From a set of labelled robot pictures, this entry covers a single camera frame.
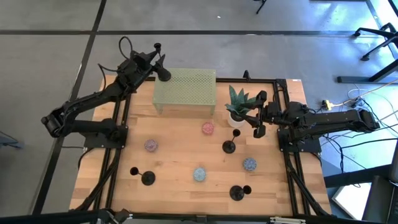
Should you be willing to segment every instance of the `green perforated box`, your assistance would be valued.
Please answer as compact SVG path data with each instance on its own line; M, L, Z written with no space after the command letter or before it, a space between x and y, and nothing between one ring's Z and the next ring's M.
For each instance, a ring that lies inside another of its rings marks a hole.
M216 70L168 68L167 82L155 81L153 104L159 114L163 105L207 105L213 114L216 105Z

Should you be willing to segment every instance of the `succulent plant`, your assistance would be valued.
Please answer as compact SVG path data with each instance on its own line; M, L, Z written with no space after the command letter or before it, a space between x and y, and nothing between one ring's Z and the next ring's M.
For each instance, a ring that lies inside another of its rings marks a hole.
M247 114L250 109L244 108L241 106L243 103L253 103L256 100L256 97L249 98L249 93L244 94L243 88L236 94L235 89L230 85L229 86L229 96L231 97L231 105L225 104L227 110L237 112L237 114Z

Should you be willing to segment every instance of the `gray floor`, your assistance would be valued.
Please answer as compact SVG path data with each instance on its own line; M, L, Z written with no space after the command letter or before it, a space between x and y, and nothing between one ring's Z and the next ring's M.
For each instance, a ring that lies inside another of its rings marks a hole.
M375 3L383 22L389 21L383 4ZM99 1L18 0L0 2L0 29L91 29ZM268 0L258 16L258 2L238 0L108 1L101 30L355 30L376 28L364 2ZM98 90L102 79L97 63L114 68L122 61L120 36L97 36L79 95ZM345 101L352 84L337 84L339 75L369 76L393 61L388 48L359 58L383 41L375 36L255 36L255 35L136 35L137 51L152 50L161 42L166 67L212 68L219 77L299 78L307 103L318 108L321 100ZM25 148L0 149L0 217L23 215L29 207L52 144L40 118L69 96L88 36L0 35L0 130L25 142ZM377 85L359 85L372 89ZM378 92L395 110L396 86ZM381 118L392 112L377 95L366 97ZM89 119L92 112L83 114ZM387 124L396 124L391 117ZM391 138L386 130L355 139L339 138L342 146L368 139ZM78 135L64 145L81 146ZM394 142L378 142L346 149L345 154L365 167L391 161ZM66 211L77 173L79 149L64 149L58 162L44 212ZM339 167L340 156L329 145L322 158ZM345 159L345 170L361 169Z

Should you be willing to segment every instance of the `blue ball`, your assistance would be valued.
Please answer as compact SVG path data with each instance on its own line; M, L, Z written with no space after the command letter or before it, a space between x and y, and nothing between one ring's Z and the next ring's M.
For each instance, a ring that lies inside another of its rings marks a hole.
M204 170L204 168L199 167L195 169L195 171L193 171L193 178L199 182L204 181L204 179L206 178L206 171Z
M243 167L247 171L253 171L257 167L257 162L253 158L247 158L243 161Z

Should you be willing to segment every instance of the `wooden tabletop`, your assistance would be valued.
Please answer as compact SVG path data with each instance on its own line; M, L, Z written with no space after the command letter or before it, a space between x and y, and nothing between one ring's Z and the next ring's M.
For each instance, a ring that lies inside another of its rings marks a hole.
M112 83L115 76L106 76ZM216 84L216 108L210 116L206 106L165 106L158 115L152 105L154 82L144 82L132 95L127 125L129 133L126 147L122 150L112 202L113 210L125 208L132 212L147 213L192 213L213 215L291 215L286 171L283 155L279 151L277 126L266 124L266 135L253 138L253 130L247 123L240 128L241 135L235 138L236 151L226 154L221 145L230 140L232 130L228 124L226 103L230 103L228 85ZM287 80L291 101L305 103L300 80ZM263 83L231 83L239 91L244 88L249 97L261 90L268 92L272 100L272 85ZM114 103L95 109L93 120L112 117ZM119 121L124 108L121 105ZM215 125L213 135L201 131L205 122ZM144 143L155 139L159 148L147 152ZM93 190L98 181L104 149L94 149L82 160L73 191L70 208L79 206ZM319 160L301 153L305 183L317 202L331 212ZM253 157L257 168L245 171L243 160ZM156 181L145 186L138 175L132 176L131 167L141 173L151 170ZM204 182L193 179L197 167L206 170ZM252 193L236 202L229 196L232 186L249 185ZM296 187L298 209L303 212L300 191ZM101 207L104 207L108 186L104 188Z

